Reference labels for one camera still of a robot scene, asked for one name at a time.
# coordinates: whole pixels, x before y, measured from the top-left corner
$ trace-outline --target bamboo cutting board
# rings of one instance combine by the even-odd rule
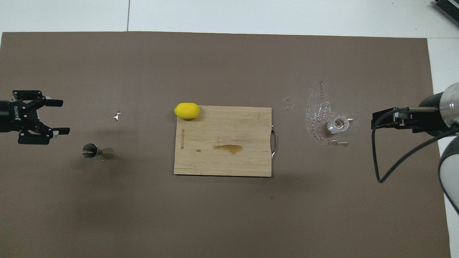
[[[271,176],[271,108],[199,106],[177,118],[174,174]]]

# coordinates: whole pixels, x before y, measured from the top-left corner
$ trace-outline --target spilled water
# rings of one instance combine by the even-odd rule
[[[284,110],[290,110],[295,106],[295,103],[290,98],[284,98],[282,100],[282,105],[284,106]]]
[[[323,82],[312,84],[309,92],[308,102],[306,103],[305,120],[309,132],[316,141],[323,141],[324,145],[348,146],[349,143],[336,135],[330,134],[327,129],[327,123],[338,116],[340,113],[332,112],[330,100],[328,98],[327,88]]]

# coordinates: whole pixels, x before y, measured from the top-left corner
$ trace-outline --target metal jigger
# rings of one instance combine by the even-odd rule
[[[111,159],[115,155],[115,151],[113,151],[112,148],[105,148],[101,150],[94,143],[88,143],[81,150],[81,154],[87,159],[93,159],[99,155],[102,159]]]

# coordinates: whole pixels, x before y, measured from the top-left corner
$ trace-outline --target lemon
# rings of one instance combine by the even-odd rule
[[[174,108],[174,113],[182,119],[192,119],[199,116],[199,106],[195,103],[182,102]]]

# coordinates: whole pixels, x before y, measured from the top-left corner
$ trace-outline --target cutting board handle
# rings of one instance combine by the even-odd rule
[[[271,134],[274,135],[274,150],[273,147],[271,146],[271,158],[274,158],[274,154],[276,153],[277,150],[277,134],[274,132],[274,126],[271,125]]]

